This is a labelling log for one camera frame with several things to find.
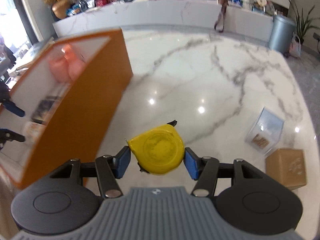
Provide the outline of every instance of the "clear plastic box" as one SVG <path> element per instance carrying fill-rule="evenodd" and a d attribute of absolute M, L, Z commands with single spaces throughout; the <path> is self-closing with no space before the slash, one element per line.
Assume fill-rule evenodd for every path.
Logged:
<path fill-rule="evenodd" d="M 245 141 L 265 155 L 280 141 L 283 125 L 284 120 L 263 108 Z"/>

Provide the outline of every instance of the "wall outlet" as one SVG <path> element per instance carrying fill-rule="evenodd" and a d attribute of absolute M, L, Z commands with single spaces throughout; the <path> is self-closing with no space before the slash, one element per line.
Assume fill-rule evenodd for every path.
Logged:
<path fill-rule="evenodd" d="M 314 38 L 315 40 L 317 40 L 317 41 L 320 41 L 320 35 L 318 35 L 318 34 L 316 34 L 316 33 L 313 34 L 313 38 Z"/>

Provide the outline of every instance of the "floor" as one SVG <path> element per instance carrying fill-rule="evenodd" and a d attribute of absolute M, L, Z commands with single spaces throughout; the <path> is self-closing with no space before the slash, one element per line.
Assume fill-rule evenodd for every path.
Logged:
<path fill-rule="evenodd" d="M 181 32 L 188 32 L 188 33 L 214 33 L 212 29 L 204 29 L 204 28 L 194 28 L 194 27 L 182 27 L 182 26 L 135 26 L 134 28 L 123 28 L 124 30 L 132 30 L 132 29 L 152 29 L 152 30 L 164 30 L 164 31 L 181 31 Z M 222 36 L 226 36 L 229 38 L 233 38 L 236 40 L 247 41 L 253 44 L 266 46 L 267 43 L 249 38 L 244 37 L 234 33 L 223 33 L 219 34 Z M 318 145 L 320 147 L 320 62 L 309 55 L 308 53 L 302 51 L 301 58 L 295 59 L 293 57 L 289 57 L 287 59 L 288 65 L 292 70 L 299 86 L 301 92 L 304 96 L 306 104 L 309 108 L 309 112 L 311 115 L 311 119 L 313 122 L 313 126 L 315 128 L 316 136 Z"/>

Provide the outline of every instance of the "white marble counter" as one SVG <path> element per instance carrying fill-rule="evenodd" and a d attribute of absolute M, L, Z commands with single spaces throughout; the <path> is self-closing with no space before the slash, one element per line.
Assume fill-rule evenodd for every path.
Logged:
<path fill-rule="evenodd" d="M 217 0 L 145 0 L 110 4 L 53 24 L 58 37 L 133 25 L 180 25 L 213 29 L 221 5 Z M 225 30 L 268 41 L 271 16 L 229 6 Z"/>
<path fill-rule="evenodd" d="M 305 151 L 308 184 L 294 191 L 303 203 L 297 232 L 312 239 L 319 219 L 319 152 L 308 109 L 283 56 L 208 34 L 126 31 L 124 36 L 134 77 L 98 155 L 115 155 L 125 138 L 176 119 L 185 146 L 199 156 L 225 163 L 243 158 L 264 171 L 264 156 L 244 140 L 267 107 L 285 120 L 278 146 Z M 130 187 L 181 185 L 190 192 L 195 185 L 183 164 L 153 176 L 139 172 L 134 156 L 118 182 L 125 193 Z M 94 180 L 87 186 L 98 194 Z M 220 179 L 216 193 L 229 186 L 230 179 Z"/>

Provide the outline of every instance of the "baseboard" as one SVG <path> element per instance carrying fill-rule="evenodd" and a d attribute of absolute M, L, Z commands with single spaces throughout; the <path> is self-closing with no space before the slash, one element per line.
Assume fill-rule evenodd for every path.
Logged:
<path fill-rule="evenodd" d="M 320 61 L 320 53 L 318 53 L 317 51 L 314 51 L 313 49 L 310 49 L 309 47 L 306 47 L 306 46 L 302 46 L 302 50 L 314 56 L 317 60 Z"/>

